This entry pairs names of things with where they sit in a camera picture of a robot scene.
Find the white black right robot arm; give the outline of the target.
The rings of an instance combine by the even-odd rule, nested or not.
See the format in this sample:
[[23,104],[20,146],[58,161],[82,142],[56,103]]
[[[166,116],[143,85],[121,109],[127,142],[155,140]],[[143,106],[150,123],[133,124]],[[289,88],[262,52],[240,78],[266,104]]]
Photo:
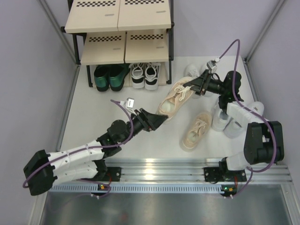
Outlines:
[[247,130],[242,152],[225,157],[218,163],[218,180],[247,181],[242,177],[245,169],[254,172],[251,165],[267,163],[260,170],[268,170],[274,163],[284,158],[284,142],[282,125],[278,121],[268,121],[262,115],[242,104],[239,95],[241,74],[236,71],[227,73],[225,79],[215,80],[210,71],[204,73],[183,85],[190,88],[197,95],[204,95],[207,91],[218,94],[218,107],[232,121],[237,122]]

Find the black white sneaker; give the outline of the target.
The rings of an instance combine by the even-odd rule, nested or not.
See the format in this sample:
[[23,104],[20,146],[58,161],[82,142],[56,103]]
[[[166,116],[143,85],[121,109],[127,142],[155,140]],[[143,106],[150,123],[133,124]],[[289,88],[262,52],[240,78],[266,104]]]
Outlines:
[[158,88],[158,77],[161,63],[146,63],[145,68],[145,88],[147,90],[156,90]]
[[141,89],[144,87],[144,63],[131,63],[130,74],[132,80],[132,87]]

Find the white grey sneaker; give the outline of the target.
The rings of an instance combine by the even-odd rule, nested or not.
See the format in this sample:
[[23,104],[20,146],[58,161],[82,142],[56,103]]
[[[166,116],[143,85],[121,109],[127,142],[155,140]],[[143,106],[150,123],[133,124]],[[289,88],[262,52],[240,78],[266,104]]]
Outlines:
[[201,76],[206,76],[206,82],[204,84],[204,87],[206,89],[205,94],[202,94],[205,97],[211,97],[213,95],[213,93],[211,91],[208,90],[209,84],[211,83],[211,81],[213,80],[213,73],[210,73],[207,66],[204,66],[202,68],[203,72],[201,74]]
[[194,64],[189,64],[185,69],[186,76],[192,77],[193,79],[196,79],[200,77],[200,71]]

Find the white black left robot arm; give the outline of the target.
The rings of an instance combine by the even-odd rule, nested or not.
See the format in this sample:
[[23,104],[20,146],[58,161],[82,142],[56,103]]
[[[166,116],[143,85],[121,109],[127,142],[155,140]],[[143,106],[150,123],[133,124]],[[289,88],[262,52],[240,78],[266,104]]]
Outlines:
[[92,142],[69,150],[37,151],[23,169],[31,196],[41,195],[54,186],[74,180],[103,181],[108,173],[105,158],[121,151],[141,131],[157,130],[168,116],[135,110],[129,121],[115,120],[106,133]]

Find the beige lace sneaker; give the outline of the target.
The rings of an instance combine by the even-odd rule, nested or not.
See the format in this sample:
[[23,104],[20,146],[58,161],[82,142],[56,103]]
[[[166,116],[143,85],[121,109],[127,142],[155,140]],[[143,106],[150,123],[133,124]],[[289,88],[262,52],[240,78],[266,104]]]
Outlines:
[[179,111],[179,109],[194,95],[195,91],[191,90],[191,86],[184,86],[184,84],[192,81],[190,76],[179,79],[169,90],[164,100],[157,108],[158,115],[167,115],[169,121]]
[[191,122],[181,141],[181,148],[192,152],[206,136],[212,125],[212,115],[208,111],[199,113]]

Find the green loafer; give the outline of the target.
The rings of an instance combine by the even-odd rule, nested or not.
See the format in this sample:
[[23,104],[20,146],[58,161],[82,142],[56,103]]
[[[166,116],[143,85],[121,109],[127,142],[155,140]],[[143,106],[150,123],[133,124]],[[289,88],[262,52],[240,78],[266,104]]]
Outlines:
[[125,77],[130,69],[129,64],[113,64],[109,72],[109,84],[112,91],[120,91],[123,88]]
[[100,92],[107,91],[109,89],[109,65],[98,65],[94,71],[94,82],[96,88]]

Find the white leather sneaker right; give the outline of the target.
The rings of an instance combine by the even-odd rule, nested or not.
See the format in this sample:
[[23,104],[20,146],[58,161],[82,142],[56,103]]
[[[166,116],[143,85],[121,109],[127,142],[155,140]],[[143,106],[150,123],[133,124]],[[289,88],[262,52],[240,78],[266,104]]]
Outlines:
[[227,115],[230,116],[230,122],[224,129],[224,134],[229,138],[238,137],[244,130],[247,129],[248,123],[258,121],[256,113],[263,115],[264,105],[261,102],[252,102],[245,107],[241,107],[237,102],[229,103],[227,105]]

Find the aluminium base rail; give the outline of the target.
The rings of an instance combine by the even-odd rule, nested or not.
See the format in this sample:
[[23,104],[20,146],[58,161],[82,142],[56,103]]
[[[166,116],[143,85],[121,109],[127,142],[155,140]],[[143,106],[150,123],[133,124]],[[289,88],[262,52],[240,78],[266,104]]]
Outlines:
[[234,195],[247,184],[290,185],[292,178],[285,165],[274,165],[262,173],[245,169],[231,178],[221,175],[218,159],[206,161],[145,161],[107,162],[106,181],[69,181],[50,188],[59,193],[160,193]]

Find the aluminium frame post right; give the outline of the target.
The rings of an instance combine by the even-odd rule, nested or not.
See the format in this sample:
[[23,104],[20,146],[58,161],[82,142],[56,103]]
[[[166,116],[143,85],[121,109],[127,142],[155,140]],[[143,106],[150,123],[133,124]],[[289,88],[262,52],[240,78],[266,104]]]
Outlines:
[[267,35],[269,29],[275,22],[278,14],[282,11],[284,5],[287,3],[287,0],[278,0],[276,2],[275,7],[272,9],[270,15],[267,17],[267,20],[264,22],[262,29],[259,31],[258,36],[256,37],[253,45],[251,46],[247,56],[244,58],[244,64],[248,65],[250,60],[252,59],[253,55],[257,51],[258,47],[260,46],[261,42]]

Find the white leather sneaker left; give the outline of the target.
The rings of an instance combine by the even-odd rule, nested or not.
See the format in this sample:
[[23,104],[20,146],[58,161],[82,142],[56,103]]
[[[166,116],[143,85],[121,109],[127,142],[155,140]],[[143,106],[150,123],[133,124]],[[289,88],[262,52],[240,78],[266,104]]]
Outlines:
[[224,112],[218,103],[218,99],[216,100],[213,108],[212,108],[212,113],[213,113],[213,119],[212,119],[212,128],[215,131],[221,132],[225,129],[225,127],[228,125],[230,122],[231,117]]

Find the black beige shoe shelf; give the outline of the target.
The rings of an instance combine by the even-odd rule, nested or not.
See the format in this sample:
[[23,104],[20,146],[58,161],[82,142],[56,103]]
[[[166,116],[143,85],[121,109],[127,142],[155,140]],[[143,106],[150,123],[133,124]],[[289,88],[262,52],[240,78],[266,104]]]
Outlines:
[[158,84],[172,83],[172,0],[70,0],[67,5],[61,31],[72,36],[76,65],[158,63]]

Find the aluminium frame post left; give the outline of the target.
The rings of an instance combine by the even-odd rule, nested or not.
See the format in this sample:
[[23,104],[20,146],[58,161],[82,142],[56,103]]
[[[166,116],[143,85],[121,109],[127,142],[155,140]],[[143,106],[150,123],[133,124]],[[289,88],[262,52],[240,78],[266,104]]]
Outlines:
[[42,10],[44,11],[46,17],[50,21],[52,27],[54,28],[55,32],[57,33],[59,39],[61,40],[63,46],[69,53],[70,57],[75,61],[75,54],[71,48],[70,43],[68,42],[67,38],[64,36],[63,32],[60,30],[60,25],[55,17],[53,11],[51,10],[49,4],[46,0],[37,0],[38,4],[41,6]]

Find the white leather sneaker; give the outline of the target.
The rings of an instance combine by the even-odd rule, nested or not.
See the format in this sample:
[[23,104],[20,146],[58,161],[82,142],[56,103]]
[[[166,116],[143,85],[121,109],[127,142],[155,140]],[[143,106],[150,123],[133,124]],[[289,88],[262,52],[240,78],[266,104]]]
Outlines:
[[241,107],[237,102],[229,103],[227,105],[227,115],[230,116],[230,122],[224,129],[224,134],[229,138],[238,137],[244,130],[247,129],[248,123],[258,121],[256,113],[263,115],[264,105],[261,102],[252,102],[245,107]]
[[212,128],[215,131],[221,132],[225,129],[225,127],[228,125],[230,122],[231,117],[224,112],[218,103],[218,99],[216,100],[213,108],[212,108],[212,113],[213,113],[213,119],[212,119]]

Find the aluminium frame post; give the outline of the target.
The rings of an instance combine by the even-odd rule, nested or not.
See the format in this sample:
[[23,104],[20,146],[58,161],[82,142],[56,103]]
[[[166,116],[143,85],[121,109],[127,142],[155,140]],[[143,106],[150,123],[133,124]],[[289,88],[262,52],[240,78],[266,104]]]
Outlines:
[[251,46],[247,56],[244,58],[244,64],[248,65],[250,60],[252,59],[253,55],[257,51],[258,47],[260,46],[261,42],[267,35],[269,29],[275,22],[278,14],[282,11],[284,5],[287,3],[287,0],[278,0],[276,2],[275,7],[272,9],[270,15],[267,17],[267,20],[264,22],[262,29],[259,31],[258,36],[256,37],[253,45]]
[[60,25],[55,17],[53,11],[51,10],[49,4],[46,0],[37,0],[38,4],[41,6],[42,10],[44,11],[46,17],[50,21],[52,27],[54,28],[55,32],[57,33],[59,39],[61,40],[63,46],[69,53],[70,57],[75,61],[75,54],[71,48],[70,43],[68,42],[67,38],[64,36],[63,32],[60,30]]

